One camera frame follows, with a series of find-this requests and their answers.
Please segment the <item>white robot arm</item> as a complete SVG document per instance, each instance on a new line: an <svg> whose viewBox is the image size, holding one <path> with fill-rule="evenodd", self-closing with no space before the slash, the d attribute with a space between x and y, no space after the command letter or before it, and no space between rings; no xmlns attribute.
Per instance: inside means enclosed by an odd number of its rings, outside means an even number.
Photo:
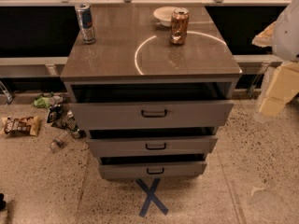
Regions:
<svg viewBox="0 0 299 224"><path fill-rule="evenodd" d="M252 44L271 47L282 60L259 107L260 114L275 117L299 93L299 0L292 0L276 21L253 38Z"/></svg>

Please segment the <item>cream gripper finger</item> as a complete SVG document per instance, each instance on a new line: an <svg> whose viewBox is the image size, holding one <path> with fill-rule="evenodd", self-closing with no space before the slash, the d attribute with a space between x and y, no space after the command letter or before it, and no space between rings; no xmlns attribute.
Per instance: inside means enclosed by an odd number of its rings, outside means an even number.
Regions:
<svg viewBox="0 0 299 224"><path fill-rule="evenodd" d="M299 62L283 62L275 71L265 93L259 113L277 116L299 93Z"/></svg>
<svg viewBox="0 0 299 224"><path fill-rule="evenodd" d="M262 32L254 36L252 44L261 48L271 47L273 45L273 33L275 22L269 24Z"/></svg>

